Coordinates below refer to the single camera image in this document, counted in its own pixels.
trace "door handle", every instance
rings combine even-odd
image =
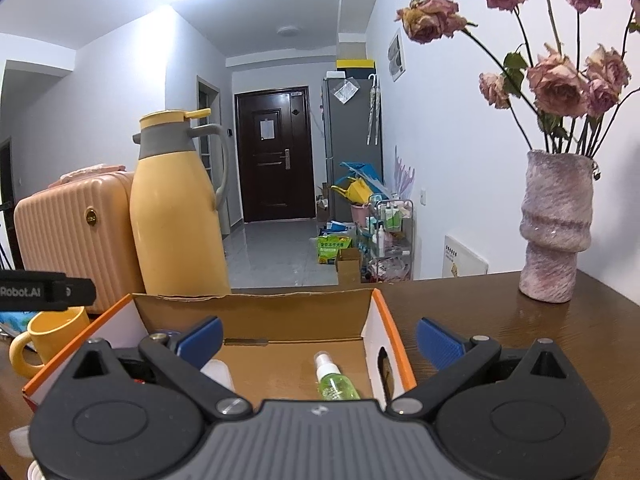
[[[284,159],[284,169],[290,170],[291,169],[291,152],[288,148],[284,150],[284,156],[281,156],[280,158]]]

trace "tiled floor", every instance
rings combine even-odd
[[[224,241],[231,288],[337,285],[335,267],[318,263],[309,238],[315,220],[252,222]]]

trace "green liquid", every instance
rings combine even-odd
[[[318,384],[324,400],[359,400],[360,396],[350,379],[342,374],[325,375]]]

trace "mug handle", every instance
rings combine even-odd
[[[216,209],[220,208],[220,205],[226,200],[226,192],[229,177],[229,146],[226,142],[225,129],[220,124],[203,124],[202,126],[196,126],[189,130],[189,136],[191,139],[204,135],[217,135],[220,137],[222,143],[222,162],[224,165],[224,171],[222,173],[222,183],[216,190]]]
[[[31,334],[29,334],[29,332],[22,332],[18,337],[11,341],[11,346],[9,346],[9,361],[11,362],[11,366],[14,367],[17,374],[20,374],[27,379],[34,377],[44,366],[30,365],[24,360],[22,351],[30,342]]]

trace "blue gripper pad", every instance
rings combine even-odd
[[[416,341],[422,357],[430,361],[437,370],[460,359],[465,354],[465,343],[468,342],[426,317],[418,322]]]
[[[181,336],[175,354],[200,370],[222,347],[222,321],[209,317]]]

